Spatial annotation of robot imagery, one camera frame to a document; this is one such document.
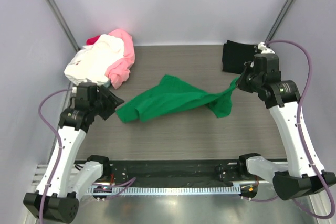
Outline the green t-shirt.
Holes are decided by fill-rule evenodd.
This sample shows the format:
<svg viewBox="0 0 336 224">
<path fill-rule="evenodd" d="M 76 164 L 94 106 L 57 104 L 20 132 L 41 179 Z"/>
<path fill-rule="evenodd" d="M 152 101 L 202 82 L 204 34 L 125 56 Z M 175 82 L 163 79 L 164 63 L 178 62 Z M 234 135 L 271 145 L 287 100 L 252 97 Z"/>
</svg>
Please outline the green t-shirt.
<svg viewBox="0 0 336 224">
<path fill-rule="evenodd" d="M 211 93 L 166 74 L 158 85 L 137 95 L 116 114 L 122 123 L 147 122 L 162 115 L 205 106 L 217 118 L 224 118 L 231 114 L 237 80 L 234 79 L 224 91 Z"/>
</svg>

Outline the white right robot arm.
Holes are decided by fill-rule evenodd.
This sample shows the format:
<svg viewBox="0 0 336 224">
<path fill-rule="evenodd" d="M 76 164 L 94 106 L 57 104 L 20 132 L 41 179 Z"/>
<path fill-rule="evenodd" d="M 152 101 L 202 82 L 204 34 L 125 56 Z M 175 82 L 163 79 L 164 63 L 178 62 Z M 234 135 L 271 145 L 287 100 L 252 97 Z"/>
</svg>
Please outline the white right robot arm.
<svg viewBox="0 0 336 224">
<path fill-rule="evenodd" d="M 311 144 L 303 117 L 297 115 L 300 93 L 296 84 L 282 81 L 279 58 L 275 53 L 255 54 L 237 81 L 240 90 L 264 101 L 276 122 L 285 148 L 287 165 L 271 162 L 260 154 L 241 155 L 236 167 L 241 179 L 258 176 L 275 189 L 282 200 L 312 195 L 335 184 L 335 173 L 327 172 Z"/>
</svg>

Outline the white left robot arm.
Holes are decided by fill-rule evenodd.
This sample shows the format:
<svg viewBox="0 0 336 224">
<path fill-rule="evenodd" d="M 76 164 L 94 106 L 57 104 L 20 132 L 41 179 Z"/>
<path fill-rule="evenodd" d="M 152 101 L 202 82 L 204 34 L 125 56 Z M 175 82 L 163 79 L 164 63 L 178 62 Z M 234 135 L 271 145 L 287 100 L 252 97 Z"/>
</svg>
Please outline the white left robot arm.
<svg viewBox="0 0 336 224">
<path fill-rule="evenodd" d="M 107 157 L 92 155 L 77 175 L 70 176 L 79 147 L 96 116 L 108 119 L 124 101 L 106 86 L 91 82 L 76 86 L 75 93 L 70 106 L 60 114 L 58 129 L 53 130 L 57 144 L 45 174 L 35 191 L 26 193 L 23 200 L 40 223 L 72 223 L 89 187 L 97 180 L 107 181 L 112 174 Z"/>
</svg>

